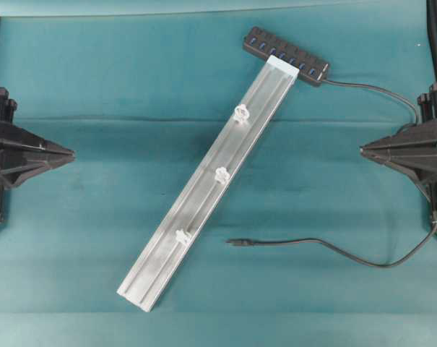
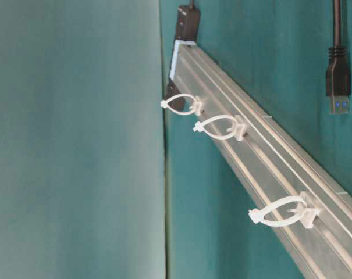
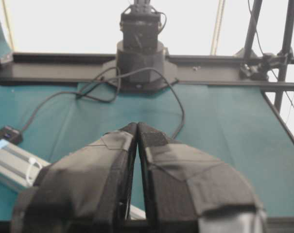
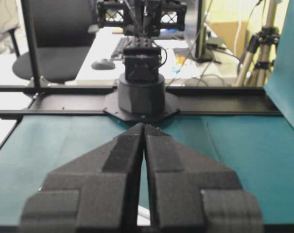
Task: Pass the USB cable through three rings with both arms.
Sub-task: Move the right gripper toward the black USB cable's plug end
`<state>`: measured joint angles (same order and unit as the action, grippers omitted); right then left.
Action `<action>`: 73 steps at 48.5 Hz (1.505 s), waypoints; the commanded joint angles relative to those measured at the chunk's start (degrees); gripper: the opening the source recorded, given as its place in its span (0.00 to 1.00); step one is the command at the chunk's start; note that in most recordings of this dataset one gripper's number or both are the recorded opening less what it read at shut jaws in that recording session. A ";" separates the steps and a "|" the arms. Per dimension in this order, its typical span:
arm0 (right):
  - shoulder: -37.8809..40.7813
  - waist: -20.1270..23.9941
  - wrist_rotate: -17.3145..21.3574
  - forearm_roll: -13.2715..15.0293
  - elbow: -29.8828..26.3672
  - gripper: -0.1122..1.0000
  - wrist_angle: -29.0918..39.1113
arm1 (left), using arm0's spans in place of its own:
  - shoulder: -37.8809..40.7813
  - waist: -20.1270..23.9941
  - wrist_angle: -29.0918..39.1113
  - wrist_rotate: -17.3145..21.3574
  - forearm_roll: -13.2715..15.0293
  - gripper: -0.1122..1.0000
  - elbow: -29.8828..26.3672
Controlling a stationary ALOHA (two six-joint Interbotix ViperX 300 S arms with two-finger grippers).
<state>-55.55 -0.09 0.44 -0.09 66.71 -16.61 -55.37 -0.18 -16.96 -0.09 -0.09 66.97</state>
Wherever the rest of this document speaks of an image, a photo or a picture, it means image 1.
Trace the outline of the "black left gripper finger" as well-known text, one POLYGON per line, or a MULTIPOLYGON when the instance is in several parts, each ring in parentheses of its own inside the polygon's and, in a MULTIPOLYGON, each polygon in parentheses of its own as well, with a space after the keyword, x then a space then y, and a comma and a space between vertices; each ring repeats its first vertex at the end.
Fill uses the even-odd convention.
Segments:
POLYGON ((43 138, 40 138, 39 148, 40 148, 40 151, 42 151, 42 152, 75 156, 75 153, 73 150, 70 150, 68 148, 65 148, 65 147, 53 142, 53 141, 46 140, 43 138))
POLYGON ((74 156, 65 156, 59 159, 47 159, 47 160, 29 163, 27 165, 27 168, 24 168, 20 171, 17 180, 26 181, 34 176, 45 173, 46 171, 59 168, 61 166, 66 165, 67 163, 71 163, 74 161, 74 159, 75 159, 74 156))

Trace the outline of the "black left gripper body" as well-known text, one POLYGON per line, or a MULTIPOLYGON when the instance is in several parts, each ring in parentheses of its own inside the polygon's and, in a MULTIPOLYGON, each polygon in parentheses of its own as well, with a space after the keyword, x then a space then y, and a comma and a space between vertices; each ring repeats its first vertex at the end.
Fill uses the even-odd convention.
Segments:
POLYGON ((13 124, 17 103, 0 87, 0 185, 16 188, 39 167, 26 153, 41 149, 39 136, 13 124))

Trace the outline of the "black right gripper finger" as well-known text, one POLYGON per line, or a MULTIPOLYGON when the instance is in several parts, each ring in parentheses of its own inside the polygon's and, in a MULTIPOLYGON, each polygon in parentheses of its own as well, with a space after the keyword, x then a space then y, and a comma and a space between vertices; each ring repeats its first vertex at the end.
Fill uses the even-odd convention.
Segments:
POLYGON ((412 181, 437 181, 437 155, 417 154, 413 150, 366 149, 360 154, 375 163, 385 165, 412 181))
POLYGON ((361 146, 361 150, 427 145, 437 140, 437 127, 421 124, 361 146))

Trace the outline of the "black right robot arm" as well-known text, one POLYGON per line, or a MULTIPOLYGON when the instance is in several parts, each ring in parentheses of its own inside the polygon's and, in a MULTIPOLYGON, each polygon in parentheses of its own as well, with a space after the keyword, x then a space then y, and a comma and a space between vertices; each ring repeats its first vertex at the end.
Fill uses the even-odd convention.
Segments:
POLYGON ((417 98, 422 121, 362 146, 360 153, 407 176, 429 202, 430 220, 437 222, 437 1, 427 2, 427 28, 436 81, 417 98))

